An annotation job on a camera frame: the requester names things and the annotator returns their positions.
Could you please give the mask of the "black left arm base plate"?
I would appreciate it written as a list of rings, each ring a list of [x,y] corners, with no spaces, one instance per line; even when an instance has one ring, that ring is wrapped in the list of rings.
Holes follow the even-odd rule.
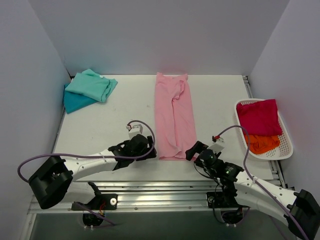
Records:
[[[71,210],[82,211],[83,209],[79,205],[85,206],[87,209],[90,209],[92,211],[98,211],[98,210],[113,211],[117,209],[118,195],[115,193],[100,194],[95,196],[88,203],[80,203],[80,202],[78,202],[77,204],[73,203],[71,205]]]

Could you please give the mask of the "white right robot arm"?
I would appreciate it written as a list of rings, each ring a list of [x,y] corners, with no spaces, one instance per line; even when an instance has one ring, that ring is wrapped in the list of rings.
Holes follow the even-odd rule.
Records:
[[[285,224],[302,240],[313,240],[320,228],[320,205],[314,196],[302,189],[285,189],[259,179],[234,163],[219,159],[223,145],[208,146],[197,141],[185,152],[186,159],[195,158],[212,180],[219,181],[222,192],[218,202],[223,207],[249,207]]]

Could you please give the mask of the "pink t-shirt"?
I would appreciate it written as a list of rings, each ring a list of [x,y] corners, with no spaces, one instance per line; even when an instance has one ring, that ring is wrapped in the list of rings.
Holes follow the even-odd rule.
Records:
[[[154,119],[159,159],[184,160],[197,141],[187,74],[156,74]]]

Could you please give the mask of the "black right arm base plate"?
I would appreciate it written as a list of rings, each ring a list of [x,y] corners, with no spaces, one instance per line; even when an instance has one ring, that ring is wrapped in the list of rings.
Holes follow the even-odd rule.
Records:
[[[224,208],[248,208],[247,205],[241,205],[236,201],[236,193],[227,193],[224,191],[211,191],[206,193],[207,205],[211,209]]]

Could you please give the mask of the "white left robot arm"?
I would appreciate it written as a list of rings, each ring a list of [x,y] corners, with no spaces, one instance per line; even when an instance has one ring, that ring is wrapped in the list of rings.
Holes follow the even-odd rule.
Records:
[[[29,178],[28,184],[43,210],[63,202],[71,202],[73,211],[81,210],[80,204],[90,210],[115,210],[116,194],[104,196],[95,183],[79,179],[127,168],[134,161],[156,156],[153,137],[137,134],[87,158],[50,156]]]

